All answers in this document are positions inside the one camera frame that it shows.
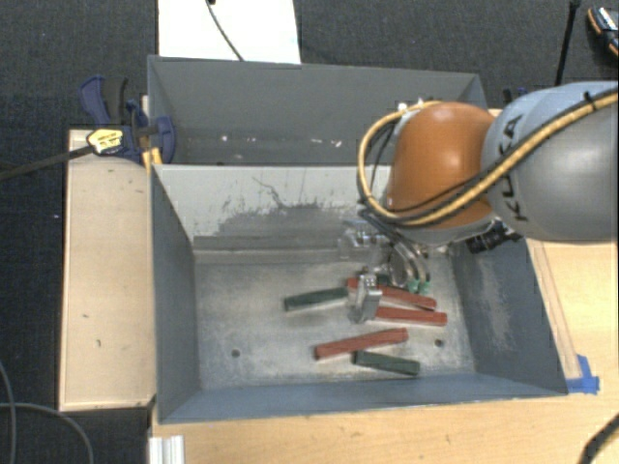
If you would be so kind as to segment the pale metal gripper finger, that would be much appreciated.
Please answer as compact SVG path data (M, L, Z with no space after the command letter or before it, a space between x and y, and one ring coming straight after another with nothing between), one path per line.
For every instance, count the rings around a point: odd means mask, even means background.
M347 281L347 289L349 292L349 319L354 323L364 323L366 321L364 306L368 291L366 276L359 275L355 278L349 278Z
M377 308L379 307L382 298L382 291L378 288L378 283L375 277L365 277L363 285L360 287L361 294L361 320L366 322L372 320Z

